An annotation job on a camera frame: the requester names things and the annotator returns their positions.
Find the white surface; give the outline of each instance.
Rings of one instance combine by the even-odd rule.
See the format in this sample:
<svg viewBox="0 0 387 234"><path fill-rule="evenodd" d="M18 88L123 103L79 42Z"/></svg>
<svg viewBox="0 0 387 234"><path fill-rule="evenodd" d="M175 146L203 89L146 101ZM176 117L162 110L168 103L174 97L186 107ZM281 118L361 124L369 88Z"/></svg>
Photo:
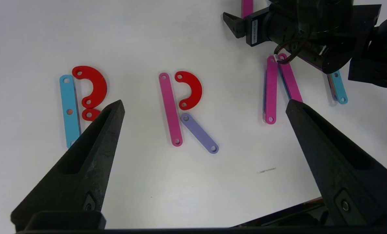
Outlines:
<svg viewBox="0 0 387 234"><path fill-rule="evenodd" d="M275 44L236 40L221 14L240 9L239 0L0 0L0 233L14 231L10 212L66 151L58 79L77 65L105 75L101 106L122 99L126 110L107 228L229 227L319 197L281 83L277 123L262 122ZM291 66L303 100L387 167L387 89L348 81L346 65L349 103L333 106L320 71L300 59ZM157 76L179 70L202 82L190 113L219 144L216 155L185 127L180 148L169 142ZM91 92L89 81L76 86L79 100ZM189 95L173 87L177 100Z"/></svg>

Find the purple bar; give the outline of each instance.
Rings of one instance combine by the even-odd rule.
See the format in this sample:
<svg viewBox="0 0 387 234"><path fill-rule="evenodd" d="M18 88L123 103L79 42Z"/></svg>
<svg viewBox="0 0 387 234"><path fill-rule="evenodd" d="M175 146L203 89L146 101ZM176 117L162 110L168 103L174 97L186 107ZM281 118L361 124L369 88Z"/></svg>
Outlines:
<svg viewBox="0 0 387 234"><path fill-rule="evenodd" d="M245 18L247 15L251 15L253 11L254 0L242 0L242 13L241 18Z"/></svg>
<svg viewBox="0 0 387 234"><path fill-rule="evenodd" d="M193 119L188 113L183 113L180 116L182 123L189 129L190 132L199 140L199 142L210 152L211 154L218 153L219 147L212 140L212 138L203 130L203 128Z"/></svg>

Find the pink bar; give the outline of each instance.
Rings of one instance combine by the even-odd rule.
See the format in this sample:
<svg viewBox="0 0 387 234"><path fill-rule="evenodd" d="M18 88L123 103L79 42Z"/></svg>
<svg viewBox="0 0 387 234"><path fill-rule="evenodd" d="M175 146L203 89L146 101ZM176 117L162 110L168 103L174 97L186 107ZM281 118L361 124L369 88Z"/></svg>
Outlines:
<svg viewBox="0 0 387 234"><path fill-rule="evenodd" d="M241 18L251 15L253 11L254 0L242 0L242 13Z"/></svg>
<svg viewBox="0 0 387 234"><path fill-rule="evenodd" d="M176 104L174 102L172 85L167 73L159 75L160 89L162 90L163 103L165 105L166 117L168 120L170 138L176 147L182 145L182 132L180 131L179 118L177 116Z"/></svg>
<svg viewBox="0 0 387 234"><path fill-rule="evenodd" d="M277 108L277 75L278 66L274 56L270 56L267 59L266 70L266 82L264 93L264 108L265 108L265 121L268 124L274 124L276 122L276 108Z"/></svg>
<svg viewBox="0 0 387 234"><path fill-rule="evenodd" d="M279 54L278 59L286 59L287 55ZM299 102L303 102L302 96L300 95L299 88L297 87L296 79L294 78L293 71L291 70L290 64L280 65L280 70L286 84L286 89L289 92L290 98Z"/></svg>

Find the red curved piece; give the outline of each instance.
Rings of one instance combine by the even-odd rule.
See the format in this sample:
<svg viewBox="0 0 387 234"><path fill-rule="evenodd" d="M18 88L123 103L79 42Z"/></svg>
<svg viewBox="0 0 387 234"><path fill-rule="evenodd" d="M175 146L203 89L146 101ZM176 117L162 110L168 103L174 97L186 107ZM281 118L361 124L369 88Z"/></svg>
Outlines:
<svg viewBox="0 0 387 234"><path fill-rule="evenodd" d="M186 99L179 102L179 108L186 111L194 108L202 97L202 85L198 78L190 72L179 71L174 75L177 82L186 83L190 86L192 93Z"/></svg>
<svg viewBox="0 0 387 234"><path fill-rule="evenodd" d="M107 82L101 73L88 66L78 66L73 68L72 75L78 79L88 79L92 82L92 93L82 99L82 105L85 108L95 108L104 100L107 95Z"/></svg>
<svg viewBox="0 0 387 234"><path fill-rule="evenodd" d="M86 121L94 121L99 113L101 113L101 111L98 111L97 109L85 109L82 112L82 118Z"/></svg>

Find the screw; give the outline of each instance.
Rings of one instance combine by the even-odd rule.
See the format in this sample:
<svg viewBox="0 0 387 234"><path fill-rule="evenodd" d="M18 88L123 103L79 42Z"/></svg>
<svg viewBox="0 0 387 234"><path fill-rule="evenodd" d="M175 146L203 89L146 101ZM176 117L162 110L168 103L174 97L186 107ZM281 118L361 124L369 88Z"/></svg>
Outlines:
<svg viewBox="0 0 387 234"><path fill-rule="evenodd" d="M342 209L343 209L344 211L349 212L350 207L349 207L349 204L348 204L347 201L342 200L342 201L341 201L341 206L342 206Z"/></svg>

